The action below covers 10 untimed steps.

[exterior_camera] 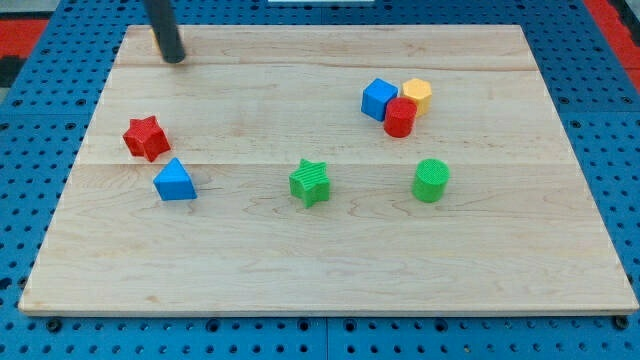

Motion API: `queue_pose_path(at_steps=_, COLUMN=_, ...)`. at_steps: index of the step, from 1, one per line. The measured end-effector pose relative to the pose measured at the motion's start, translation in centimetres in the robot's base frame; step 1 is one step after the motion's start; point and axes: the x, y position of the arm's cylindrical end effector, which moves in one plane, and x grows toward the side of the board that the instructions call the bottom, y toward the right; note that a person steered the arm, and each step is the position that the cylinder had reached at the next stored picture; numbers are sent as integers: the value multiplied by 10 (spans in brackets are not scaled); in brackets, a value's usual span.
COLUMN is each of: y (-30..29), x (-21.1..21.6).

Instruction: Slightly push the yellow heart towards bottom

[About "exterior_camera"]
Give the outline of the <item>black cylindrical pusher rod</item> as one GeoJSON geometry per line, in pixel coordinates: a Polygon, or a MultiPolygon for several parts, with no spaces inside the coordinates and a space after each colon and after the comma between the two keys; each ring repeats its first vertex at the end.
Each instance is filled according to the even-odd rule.
{"type": "Polygon", "coordinates": [[[171,1],[144,0],[143,4],[163,60],[169,64],[182,62],[186,54],[171,1]]]}

